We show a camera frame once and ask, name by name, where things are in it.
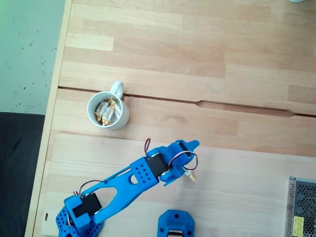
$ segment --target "mug handle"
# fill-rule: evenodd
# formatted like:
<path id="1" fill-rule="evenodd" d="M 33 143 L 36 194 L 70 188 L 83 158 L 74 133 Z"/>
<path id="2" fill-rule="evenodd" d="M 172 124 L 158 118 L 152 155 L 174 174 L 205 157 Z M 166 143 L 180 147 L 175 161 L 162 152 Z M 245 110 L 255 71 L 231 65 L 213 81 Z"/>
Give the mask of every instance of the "mug handle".
<path id="1" fill-rule="evenodd" d="M 117 80 L 116 82 L 113 83 L 111 87 L 112 94 L 115 94 L 119 99 L 122 98 L 123 92 L 124 92 L 124 84 L 123 82 Z"/>

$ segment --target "table edge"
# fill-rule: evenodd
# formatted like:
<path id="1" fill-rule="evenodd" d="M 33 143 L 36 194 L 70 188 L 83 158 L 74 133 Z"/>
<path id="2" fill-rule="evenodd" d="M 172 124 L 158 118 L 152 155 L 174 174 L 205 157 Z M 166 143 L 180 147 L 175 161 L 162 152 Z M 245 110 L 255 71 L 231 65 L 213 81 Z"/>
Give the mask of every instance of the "table edge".
<path id="1" fill-rule="evenodd" d="M 63 54 L 64 54 L 64 47 L 65 47 L 65 42 L 66 42 L 71 6 L 72 6 L 72 0 L 65 0 L 63 19 L 62 19 L 62 23 L 60 27 L 60 34 L 59 34 L 57 51 L 56 51 L 54 70 L 53 70 L 52 80 L 51 80 L 51 85 L 50 85 L 50 93 L 49 93 L 49 98 L 48 98 L 48 103 L 47 103 L 45 122 L 44 122 L 41 142 L 40 142 L 38 162 L 36 166 L 32 196 L 31 196 L 31 201 L 30 201 L 30 208 L 29 208 L 24 237 L 33 236 L 35 219 L 36 219 L 37 208 L 38 208 L 39 197 L 40 197 L 40 189 L 41 189 L 41 184 L 42 184 L 42 177 L 43 177 L 45 161 L 46 161 L 48 141 L 49 141 L 49 136 L 50 136 L 52 119 L 54 115 L 55 101 L 56 101 L 56 96 L 57 96 L 58 82 L 59 82 L 60 70 L 61 70 L 62 59 L 63 59 Z"/>

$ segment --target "candy wrapper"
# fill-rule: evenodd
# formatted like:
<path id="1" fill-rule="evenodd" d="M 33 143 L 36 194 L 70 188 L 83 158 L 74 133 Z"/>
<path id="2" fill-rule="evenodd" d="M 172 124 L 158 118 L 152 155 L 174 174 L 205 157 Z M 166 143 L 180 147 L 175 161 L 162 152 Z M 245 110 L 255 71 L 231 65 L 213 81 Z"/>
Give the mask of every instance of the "candy wrapper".
<path id="1" fill-rule="evenodd" d="M 101 121 L 102 116 L 104 115 L 106 109 L 108 108 L 109 103 L 102 101 L 97 110 L 95 111 L 95 115 L 97 116 L 98 122 Z"/>
<path id="2" fill-rule="evenodd" d="M 193 182 L 195 181 L 192 170 L 184 169 L 184 174 L 187 175 Z"/>
<path id="3" fill-rule="evenodd" d="M 95 111 L 98 122 L 103 126 L 111 125 L 111 118 L 115 115 L 117 118 L 121 115 L 121 109 L 114 99 L 102 101 Z"/>

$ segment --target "floor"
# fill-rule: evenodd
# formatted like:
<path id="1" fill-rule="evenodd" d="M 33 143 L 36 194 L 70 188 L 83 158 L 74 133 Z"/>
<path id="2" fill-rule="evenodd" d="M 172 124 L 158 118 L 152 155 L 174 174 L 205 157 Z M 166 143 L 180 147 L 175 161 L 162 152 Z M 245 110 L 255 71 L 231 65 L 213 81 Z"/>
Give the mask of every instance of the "floor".
<path id="1" fill-rule="evenodd" d="M 44 115 L 65 0 L 2 0 L 0 112 Z"/>
<path id="2" fill-rule="evenodd" d="M 0 113 L 0 236 L 24 236 L 44 119 Z"/>

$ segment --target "red wire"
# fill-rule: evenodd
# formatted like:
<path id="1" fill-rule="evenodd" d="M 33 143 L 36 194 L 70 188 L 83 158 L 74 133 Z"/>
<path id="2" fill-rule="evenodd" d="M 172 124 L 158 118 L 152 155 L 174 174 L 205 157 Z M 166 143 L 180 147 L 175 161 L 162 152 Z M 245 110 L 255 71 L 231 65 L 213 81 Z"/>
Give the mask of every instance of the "red wire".
<path id="1" fill-rule="evenodd" d="M 187 170 L 194 170 L 194 169 L 196 169 L 197 166 L 198 166 L 198 156 L 196 155 L 196 153 L 191 152 L 191 151 L 183 151 L 183 152 L 179 152 L 178 154 L 176 154 L 176 155 L 174 156 L 174 158 L 172 158 L 171 161 L 169 162 L 169 164 L 168 164 L 169 168 L 171 168 L 172 162 L 173 162 L 176 158 L 178 158 L 180 155 L 185 154 L 185 153 L 190 153 L 190 154 L 195 155 L 196 158 L 197 158 L 197 164 L 195 165 L 194 168 L 188 168 L 188 167 L 185 167 L 185 166 L 184 166 L 184 168 L 187 169 Z"/>
<path id="2" fill-rule="evenodd" d="M 149 148 L 149 144 L 150 144 L 151 141 L 152 141 L 152 140 L 151 140 L 150 138 L 147 138 L 147 140 L 146 140 L 146 142 L 145 142 L 144 152 L 145 152 L 146 158 L 148 158 L 148 156 L 147 156 L 147 150 L 148 150 L 148 148 Z"/>

